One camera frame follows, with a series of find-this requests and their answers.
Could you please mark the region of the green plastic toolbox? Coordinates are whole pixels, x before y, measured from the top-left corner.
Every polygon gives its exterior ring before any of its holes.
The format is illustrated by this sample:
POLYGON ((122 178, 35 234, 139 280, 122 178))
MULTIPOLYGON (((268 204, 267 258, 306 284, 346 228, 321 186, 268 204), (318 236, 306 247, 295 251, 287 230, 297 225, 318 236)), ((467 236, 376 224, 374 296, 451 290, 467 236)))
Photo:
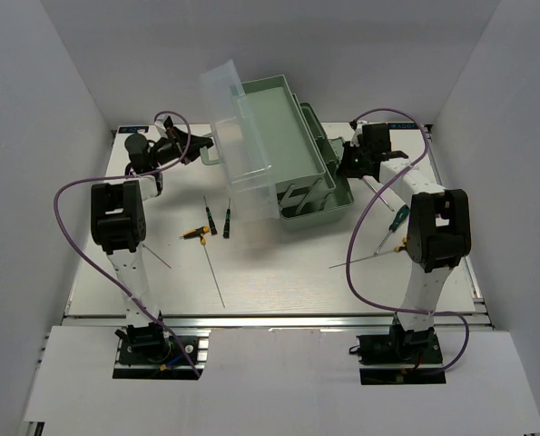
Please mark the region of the green plastic toolbox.
POLYGON ((199 78, 214 157, 239 220, 278 219, 288 231, 340 221, 354 203, 337 174, 343 141, 328 138, 312 106, 284 75, 249 82, 232 61, 199 78))

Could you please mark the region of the small green black precision screwdriver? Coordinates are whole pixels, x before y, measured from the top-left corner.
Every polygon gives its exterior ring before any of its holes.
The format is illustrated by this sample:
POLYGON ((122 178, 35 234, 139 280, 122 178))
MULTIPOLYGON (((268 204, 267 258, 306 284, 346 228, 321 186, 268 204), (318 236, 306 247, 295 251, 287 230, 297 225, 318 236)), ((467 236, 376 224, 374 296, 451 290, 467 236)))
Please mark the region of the small green black precision screwdriver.
POLYGON ((217 231, 216 224, 214 222, 214 219, 213 219, 213 216, 212 216, 212 213, 211 213, 211 208, 207 204, 206 196, 203 196, 203 201, 204 201, 205 212, 206 212, 206 215, 207 215, 207 220, 208 220, 210 233, 211 233, 211 235, 217 235, 218 231, 217 231))

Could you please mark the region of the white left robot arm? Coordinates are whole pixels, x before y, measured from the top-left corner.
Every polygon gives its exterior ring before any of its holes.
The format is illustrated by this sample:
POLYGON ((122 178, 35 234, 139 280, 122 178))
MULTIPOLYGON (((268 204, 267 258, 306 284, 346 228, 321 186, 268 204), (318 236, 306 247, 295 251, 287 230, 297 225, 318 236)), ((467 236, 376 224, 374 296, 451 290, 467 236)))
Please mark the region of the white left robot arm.
POLYGON ((185 133, 166 117, 154 141, 135 131, 124 140, 129 163, 121 183, 97 183, 91 187, 91 234, 125 288, 125 330, 119 332, 132 352, 150 362, 162 362, 171 351, 171 340, 162 327, 162 313, 152 297, 145 270, 142 244, 147 223, 143 204, 162 194, 159 171, 173 161, 189 164, 200 151, 213 146, 210 137, 185 133))

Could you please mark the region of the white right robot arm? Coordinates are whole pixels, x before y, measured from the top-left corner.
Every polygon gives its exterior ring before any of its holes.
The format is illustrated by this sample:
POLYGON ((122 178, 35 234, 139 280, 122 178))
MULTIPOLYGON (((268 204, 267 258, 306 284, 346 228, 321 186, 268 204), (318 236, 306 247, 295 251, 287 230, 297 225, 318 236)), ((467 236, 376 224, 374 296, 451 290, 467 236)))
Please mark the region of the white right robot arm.
POLYGON ((373 177, 408 208, 407 235, 399 250, 412 266, 401 305, 385 335, 366 335, 354 349, 365 365, 423 363, 436 344, 437 304, 450 274, 471 250, 468 196, 431 181, 402 151, 395 151, 387 124, 350 124, 338 172, 345 178, 373 177))

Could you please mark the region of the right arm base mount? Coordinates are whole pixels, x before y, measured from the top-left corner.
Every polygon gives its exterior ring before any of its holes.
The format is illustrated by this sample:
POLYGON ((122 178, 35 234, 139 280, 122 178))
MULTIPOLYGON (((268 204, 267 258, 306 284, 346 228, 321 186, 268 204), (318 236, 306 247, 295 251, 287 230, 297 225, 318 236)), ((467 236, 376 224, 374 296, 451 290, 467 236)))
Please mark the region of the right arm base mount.
POLYGON ((443 355, 437 336, 429 345, 397 351, 388 334, 360 335, 349 347, 349 355, 358 358, 363 386, 408 386, 446 384, 443 355))

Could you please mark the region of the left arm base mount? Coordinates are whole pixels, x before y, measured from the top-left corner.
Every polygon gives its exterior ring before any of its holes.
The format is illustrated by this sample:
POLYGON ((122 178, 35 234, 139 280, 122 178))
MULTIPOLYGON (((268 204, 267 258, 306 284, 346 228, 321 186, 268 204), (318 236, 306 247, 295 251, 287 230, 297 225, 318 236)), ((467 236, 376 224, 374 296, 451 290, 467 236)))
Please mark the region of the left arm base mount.
POLYGON ((119 338, 113 366, 115 380, 197 381, 199 376, 187 361, 202 374, 205 363, 205 338, 181 335, 180 346, 167 332, 150 325, 134 329, 130 336, 125 329, 115 331, 119 338))

